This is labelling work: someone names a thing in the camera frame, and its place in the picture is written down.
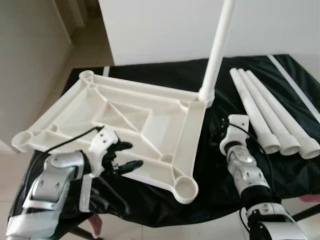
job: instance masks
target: silver metal joint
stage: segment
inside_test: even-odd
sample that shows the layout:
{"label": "silver metal joint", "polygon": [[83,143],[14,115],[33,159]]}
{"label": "silver metal joint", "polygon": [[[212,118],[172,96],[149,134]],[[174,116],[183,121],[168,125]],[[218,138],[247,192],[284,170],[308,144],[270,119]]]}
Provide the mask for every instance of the silver metal joint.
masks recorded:
{"label": "silver metal joint", "polygon": [[269,188],[264,174],[257,167],[257,161],[245,146],[235,145],[227,152],[228,171],[232,174],[238,193],[252,186]]}
{"label": "silver metal joint", "polygon": [[70,181],[82,177],[84,165],[80,151],[50,155],[44,162],[43,172],[32,183],[23,208],[62,210]]}

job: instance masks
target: white stick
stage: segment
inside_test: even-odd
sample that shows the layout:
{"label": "white stick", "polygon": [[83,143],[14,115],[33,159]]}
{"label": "white stick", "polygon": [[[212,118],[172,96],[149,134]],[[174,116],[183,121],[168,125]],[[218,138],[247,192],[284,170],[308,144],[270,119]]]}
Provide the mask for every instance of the white stick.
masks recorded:
{"label": "white stick", "polygon": [[298,153],[300,151],[300,144],[297,139],[288,132],[276,113],[272,110],[255,85],[252,84],[249,75],[246,74],[243,69],[238,69],[238,72],[254,102],[262,113],[264,120],[267,122],[272,133],[278,138],[280,142],[280,153],[284,156]]}
{"label": "white stick", "polygon": [[256,86],[261,95],[272,107],[273,111],[285,125],[288,131],[298,140],[301,145],[300,155],[303,159],[312,159],[320,155],[320,145],[311,138],[299,123],[290,115],[284,106],[272,95],[272,93],[260,82],[260,80],[251,72],[246,71],[250,76],[251,82]]}
{"label": "white stick", "polygon": [[268,58],[276,66],[279,72],[284,76],[284,78],[290,84],[290,86],[293,88],[296,94],[298,94],[302,102],[306,105],[306,107],[309,109],[309,111],[312,113],[315,119],[320,123],[320,113],[311,103],[309,98],[307,98],[304,92],[300,89],[300,87],[296,84],[295,80],[293,80],[293,78],[289,75],[289,73],[287,73],[284,67],[280,64],[280,62],[277,61],[277,59],[274,56],[268,55]]}
{"label": "white stick", "polygon": [[207,108],[212,105],[215,99],[216,81],[227,42],[234,6],[235,0],[224,0],[209,61],[207,63],[202,86],[199,90],[198,99],[207,103]]}
{"label": "white stick", "polygon": [[279,151],[280,143],[277,137],[271,133],[265,119],[261,115],[237,69],[232,68],[230,70],[230,75],[236,90],[240,95],[245,111],[249,116],[250,123],[253,126],[258,142],[267,154],[273,154]]}

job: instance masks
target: white bracket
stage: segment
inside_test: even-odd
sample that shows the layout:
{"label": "white bracket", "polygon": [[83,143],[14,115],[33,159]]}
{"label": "white bracket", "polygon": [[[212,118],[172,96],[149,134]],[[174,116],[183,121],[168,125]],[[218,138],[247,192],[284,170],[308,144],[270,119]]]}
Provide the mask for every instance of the white bracket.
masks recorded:
{"label": "white bracket", "polygon": [[[247,115],[241,114],[231,114],[228,117],[229,123],[237,125],[245,131],[249,129],[249,117]],[[235,126],[229,125],[224,139],[220,142],[219,148],[223,155],[227,155],[225,151],[225,146],[230,142],[239,142],[243,146],[247,146],[246,139],[247,134],[244,131],[236,128]]]}
{"label": "white bracket", "polygon": [[92,139],[89,147],[89,162],[91,165],[90,176],[92,178],[99,177],[104,171],[102,167],[103,156],[107,153],[107,149],[118,142],[119,138],[114,130],[104,127],[97,135]]}

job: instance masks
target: black tarp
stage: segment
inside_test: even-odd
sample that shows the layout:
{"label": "black tarp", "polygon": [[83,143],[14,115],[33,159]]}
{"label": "black tarp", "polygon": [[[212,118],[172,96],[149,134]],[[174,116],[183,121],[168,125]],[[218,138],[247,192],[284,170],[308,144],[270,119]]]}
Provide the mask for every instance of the black tarp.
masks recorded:
{"label": "black tarp", "polygon": [[[276,55],[276,59],[293,77],[310,101],[320,109],[320,84],[289,55]],[[113,66],[109,76],[142,83],[197,92],[201,86],[207,59]],[[240,199],[228,173],[226,158],[219,151],[221,140],[221,123],[230,114],[245,114],[238,92],[230,77],[231,68],[251,70],[275,95],[282,105],[299,122],[305,131],[320,142],[320,125],[295,91],[290,87],[281,73],[266,56],[248,56],[224,58],[215,87],[215,100],[205,114],[199,139],[193,177],[199,186],[196,199],[188,205],[178,203],[166,190],[150,186],[122,176],[102,173],[102,178],[128,203],[130,213],[125,212],[124,205],[105,184],[94,179],[90,210],[93,213],[108,213],[120,218],[150,227],[184,225],[201,223],[230,214],[240,207]],[[90,68],[96,74],[102,74],[101,68]],[[64,88],[64,92],[78,80],[78,74],[84,69],[74,69]],[[270,172],[265,157],[257,146],[247,141],[248,149],[256,158],[269,181]],[[39,155],[36,152],[32,161]],[[275,191],[282,198],[298,197],[305,194],[320,194],[320,157],[305,160],[300,155],[282,156],[271,154]],[[30,184],[41,172],[40,161],[31,169],[29,179],[24,177],[11,215],[21,212],[23,187]],[[78,210],[81,183],[71,184],[67,202],[60,216],[56,235],[67,231],[70,226],[78,224],[79,219],[88,217]]]}

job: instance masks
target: circular foot socket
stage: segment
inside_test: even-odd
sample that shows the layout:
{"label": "circular foot socket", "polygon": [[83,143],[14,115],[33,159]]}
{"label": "circular foot socket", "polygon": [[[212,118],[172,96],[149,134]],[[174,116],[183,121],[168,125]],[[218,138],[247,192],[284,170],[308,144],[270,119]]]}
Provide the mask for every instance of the circular foot socket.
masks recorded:
{"label": "circular foot socket", "polygon": [[28,145],[28,142],[32,137],[33,134],[30,131],[21,131],[13,137],[11,144],[20,152],[25,153],[32,150],[32,148]]}
{"label": "circular foot socket", "polygon": [[93,81],[94,75],[95,75],[95,73],[93,71],[86,70],[86,71],[80,72],[79,78],[85,79],[87,81]]}
{"label": "circular foot socket", "polygon": [[179,176],[175,180],[173,195],[181,204],[191,203],[198,195],[198,184],[189,176]]}

